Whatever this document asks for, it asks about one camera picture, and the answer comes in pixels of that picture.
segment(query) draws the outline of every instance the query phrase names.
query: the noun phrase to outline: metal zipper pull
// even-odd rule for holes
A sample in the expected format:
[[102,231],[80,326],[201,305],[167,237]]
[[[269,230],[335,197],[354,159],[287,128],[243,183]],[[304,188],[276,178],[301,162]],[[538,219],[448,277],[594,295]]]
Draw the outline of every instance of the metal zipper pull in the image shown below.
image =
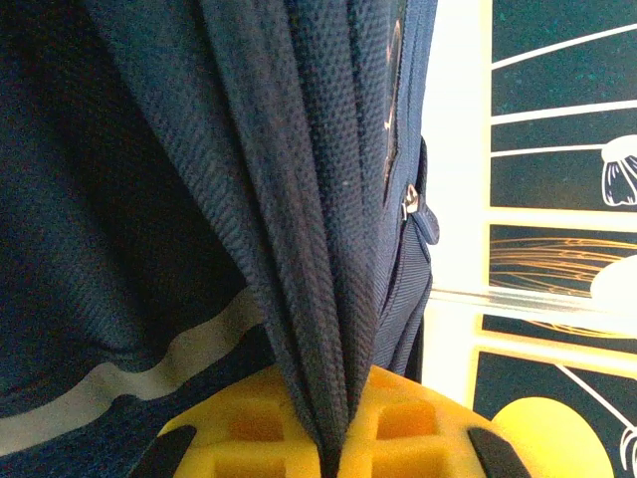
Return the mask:
[[420,194],[418,194],[413,184],[407,186],[407,193],[402,201],[403,222],[407,220],[410,214],[427,244],[437,244],[440,238],[438,219],[431,209],[427,207],[424,199],[421,201]]
[[418,191],[416,191],[416,187],[413,184],[409,184],[407,186],[407,193],[405,194],[405,199],[402,201],[402,220],[407,220],[408,214],[413,214],[418,211],[418,205],[420,202],[420,196],[418,195]]

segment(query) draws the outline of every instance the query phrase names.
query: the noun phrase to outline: reflective stripe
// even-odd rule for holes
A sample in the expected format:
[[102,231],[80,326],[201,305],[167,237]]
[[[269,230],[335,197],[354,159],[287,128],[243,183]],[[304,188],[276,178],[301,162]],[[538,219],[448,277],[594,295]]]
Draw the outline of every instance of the reflective stripe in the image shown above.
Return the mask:
[[172,393],[229,353],[246,332],[260,323],[261,315],[252,295],[244,290],[219,315],[179,334],[153,368],[130,372],[111,362],[99,364],[68,392],[46,405],[0,418],[0,456],[91,423],[120,395],[151,400]]

